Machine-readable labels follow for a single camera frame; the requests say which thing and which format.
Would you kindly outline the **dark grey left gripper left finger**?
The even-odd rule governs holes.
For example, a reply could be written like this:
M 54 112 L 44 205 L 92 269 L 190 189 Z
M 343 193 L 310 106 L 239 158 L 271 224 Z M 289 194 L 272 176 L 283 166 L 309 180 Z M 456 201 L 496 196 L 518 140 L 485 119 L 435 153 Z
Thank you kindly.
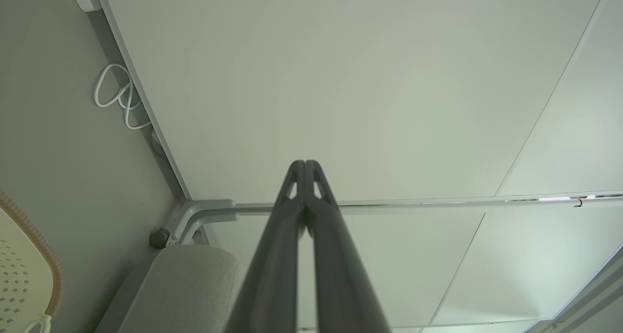
M 233 306 L 227 333 L 294 333 L 305 162 L 290 165 Z

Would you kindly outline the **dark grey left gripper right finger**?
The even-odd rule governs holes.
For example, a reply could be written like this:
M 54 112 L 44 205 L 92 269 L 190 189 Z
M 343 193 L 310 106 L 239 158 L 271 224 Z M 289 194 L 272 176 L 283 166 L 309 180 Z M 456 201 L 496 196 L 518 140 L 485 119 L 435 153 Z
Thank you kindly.
M 389 326 L 318 162 L 306 162 L 307 229 L 313 238 L 321 333 L 387 333 Z

